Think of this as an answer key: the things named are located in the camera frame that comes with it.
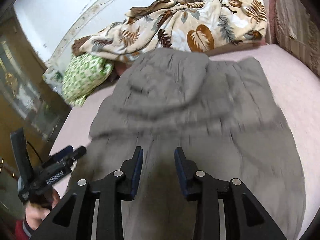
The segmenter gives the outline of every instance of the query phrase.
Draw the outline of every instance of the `floral blanket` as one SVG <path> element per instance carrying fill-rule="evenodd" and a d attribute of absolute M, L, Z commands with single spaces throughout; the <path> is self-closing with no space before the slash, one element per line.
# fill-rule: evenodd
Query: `floral blanket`
<path fill-rule="evenodd" d="M 268 24 L 263 0 L 157 0 L 126 16 L 90 36 L 78 51 L 122 62 L 161 47 L 206 52 L 259 41 Z"/>

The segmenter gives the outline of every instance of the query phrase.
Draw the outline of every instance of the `striped cushion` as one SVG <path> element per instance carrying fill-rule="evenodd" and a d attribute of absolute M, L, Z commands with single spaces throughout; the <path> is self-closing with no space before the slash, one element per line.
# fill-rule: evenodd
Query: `striped cushion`
<path fill-rule="evenodd" d="M 299 0 L 276 0 L 276 37 L 281 48 L 320 76 L 320 33 Z"/>

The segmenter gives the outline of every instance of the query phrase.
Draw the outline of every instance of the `hoodie sleeve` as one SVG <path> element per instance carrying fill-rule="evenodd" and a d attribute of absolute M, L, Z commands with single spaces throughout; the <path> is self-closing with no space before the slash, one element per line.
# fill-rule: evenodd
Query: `hoodie sleeve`
<path fill-rule="evenodd" d="M 29 240 L 33 232 L 34 230 L 30 228 L 30 226 L 26 222 L 26 219 L 18 220 L 16 222 L 14 235 L 17 240 Z"/>

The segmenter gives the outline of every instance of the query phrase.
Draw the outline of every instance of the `wooden cabinet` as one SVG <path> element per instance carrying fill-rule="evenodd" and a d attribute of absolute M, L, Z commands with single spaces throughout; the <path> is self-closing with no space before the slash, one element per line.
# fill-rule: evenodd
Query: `wooden cabinet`
<path fill-rule="evenodd" d="M 26 139 L 48 156 L 70 107 L 42 80 L 46 70 L 15 17 L 0 24 L 0 157 L 16 167 L 10 133 L 24 128 Z M 31 162 L 37 156 L 29 148 Z"/>

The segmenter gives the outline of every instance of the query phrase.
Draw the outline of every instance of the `glass cabinet door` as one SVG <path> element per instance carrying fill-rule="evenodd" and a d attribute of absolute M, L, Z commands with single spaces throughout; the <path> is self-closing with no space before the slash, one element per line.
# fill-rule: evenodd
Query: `glass cabinet door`
<path fill-rule="evenodd" d="M 0 37 L 0 91 L 20 117 L 30 123 L 47 141 L 61 121 L 10 51 L 5 35 Z"/>

